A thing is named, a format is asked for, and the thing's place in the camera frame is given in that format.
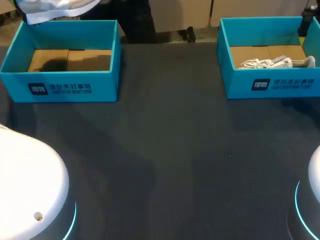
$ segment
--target brown cardboard insert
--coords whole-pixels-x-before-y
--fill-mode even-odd
[[[111,50],[35,50],[28,72],[109,71]]]
[[[301,45],[232,46],[230,49],[236,69],[242,68],[241,63],[251,59],[272,60],[281,56],[293,60],[305,60],[307,58]]]

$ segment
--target printed logo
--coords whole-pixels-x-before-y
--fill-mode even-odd
[[[251,91],[265,91],[268,89],[270,78],[255,79]]]
[[[32,95],[48,95],[46,86],[43,83],[28,83]]]

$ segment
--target beige wall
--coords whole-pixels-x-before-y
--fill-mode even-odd
[[[0,0],[0,14],[14,10],[14,7],[8,0]]]
[[[307,0],[214,0],[210,24],[219,26],[220,18],[300,16]]]
[[[157,33],[209,24],[211,0],[149,0]]]

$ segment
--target white object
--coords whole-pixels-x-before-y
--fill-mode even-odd
[[[0,240],[29,240],[43,232],[68,192],[68,172],[55,150],[0,125]]]
[[[286,56],[277,57],[274,60],[251,59],[243,63],[241,69],[268,69],[268,68],[315,68],[316,60],[313,56],[307,57],[305,60],[292,60]]]
[[[29,25],[61,17],[76,17],[91,10],[101,0],[15,0]]]
[[[320,203],[320,146],[313,153],[308,168],[311,189]]]

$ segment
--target small hole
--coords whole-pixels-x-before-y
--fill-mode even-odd
[[[41,222],[44,219],[44,216],[42,215],[42,213],[38,211],[33,216],[34,216],[34,219],[37,220],[38,222]]]

